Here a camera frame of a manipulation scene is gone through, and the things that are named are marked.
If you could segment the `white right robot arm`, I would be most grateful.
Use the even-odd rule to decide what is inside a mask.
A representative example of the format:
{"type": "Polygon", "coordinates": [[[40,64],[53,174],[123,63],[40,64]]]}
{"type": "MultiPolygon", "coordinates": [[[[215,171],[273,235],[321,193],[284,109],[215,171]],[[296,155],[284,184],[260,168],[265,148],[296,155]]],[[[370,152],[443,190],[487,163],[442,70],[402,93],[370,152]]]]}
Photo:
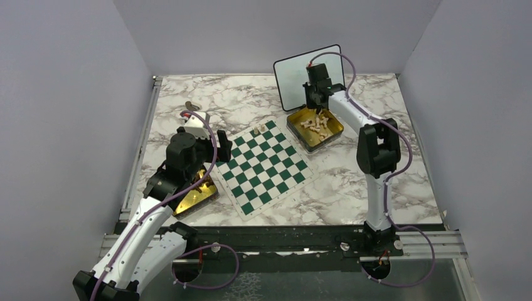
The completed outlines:
{"type": "Polygon", "coordinates": [[[382,120],[349,94],[341,84],[334,84],[323,63],[308,65],[308,81],[303,85],[309,109],[327,109],[358,131],[356,162],[365,174],[368,187],[368,212],[363,225],[362,247],[377,255],[395,240],[390,221],[390,176],[401,159],[397,124],[382,120]]]}

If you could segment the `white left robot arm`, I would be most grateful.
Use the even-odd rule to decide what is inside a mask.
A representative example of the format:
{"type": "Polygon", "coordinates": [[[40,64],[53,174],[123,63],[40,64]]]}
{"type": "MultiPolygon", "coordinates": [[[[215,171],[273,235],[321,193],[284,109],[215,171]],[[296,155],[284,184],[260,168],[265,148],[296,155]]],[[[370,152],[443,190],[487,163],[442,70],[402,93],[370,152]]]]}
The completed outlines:
{"type": "Polygon", "coordinates": [[[142,292],[170,262],[190,257],[197,249],[196,230],[178,222],[159,243],[149,244],[162,224],[189,191],[209,176],[196,175],[205,163],[231,159],[232,142],[225,131],[209,132],[202,139],[184,127],[171,137],[166,159],[148,180],[135,216],[106,255],[89,271],[79,271],[73,287],[80,300],[139,300],[142,292]]]}

